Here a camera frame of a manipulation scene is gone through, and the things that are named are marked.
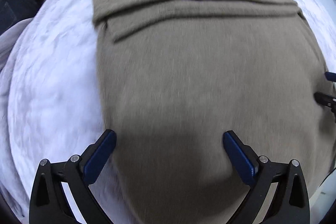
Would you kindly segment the olive brown knit sweater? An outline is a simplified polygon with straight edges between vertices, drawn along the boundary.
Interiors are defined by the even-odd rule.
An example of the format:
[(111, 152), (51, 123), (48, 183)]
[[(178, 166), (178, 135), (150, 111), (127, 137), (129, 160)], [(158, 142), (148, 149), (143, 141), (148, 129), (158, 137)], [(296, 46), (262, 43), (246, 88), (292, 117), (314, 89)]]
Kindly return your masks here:
[(123, 196), (140, 223), (224, 223), (248, 188), (221, 145), (301, 163), (309, 194), (335, 157), (325, 59), (294, 0), (93, 0), (97, 73)]

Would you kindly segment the dark blue denim jeans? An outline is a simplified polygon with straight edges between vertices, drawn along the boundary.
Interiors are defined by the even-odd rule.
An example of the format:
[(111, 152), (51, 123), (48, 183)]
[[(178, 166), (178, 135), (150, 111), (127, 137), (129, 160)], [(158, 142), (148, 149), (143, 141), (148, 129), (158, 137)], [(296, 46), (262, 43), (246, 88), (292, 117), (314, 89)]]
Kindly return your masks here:
[(1, 0), (1, 34), (21, 20), (33, 18), (39, 8), (34, 0)]

